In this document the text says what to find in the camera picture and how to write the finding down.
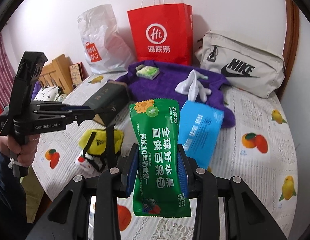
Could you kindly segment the dark blue sleeve forearm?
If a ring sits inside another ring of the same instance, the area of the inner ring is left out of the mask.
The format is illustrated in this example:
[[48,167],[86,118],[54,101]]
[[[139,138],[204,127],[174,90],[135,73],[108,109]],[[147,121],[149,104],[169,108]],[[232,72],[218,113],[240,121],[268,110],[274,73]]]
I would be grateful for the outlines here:
[[25,239],[26,194],[8,163],[9,157],[0,152],[0,239]]

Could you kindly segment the person's left hand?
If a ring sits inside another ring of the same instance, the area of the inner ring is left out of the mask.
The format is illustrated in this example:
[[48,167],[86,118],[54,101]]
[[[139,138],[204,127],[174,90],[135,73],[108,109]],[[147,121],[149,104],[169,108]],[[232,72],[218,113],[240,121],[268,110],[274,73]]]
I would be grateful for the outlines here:
[[0,152],[7,157],[10,156],[11,152],[15,153],[17,155],[17,161],[23,167],[28,167],[34,161],[39,140],[39,134],[31,135],[27,144],[19,145],[16,140],[10,135],[0,135]]

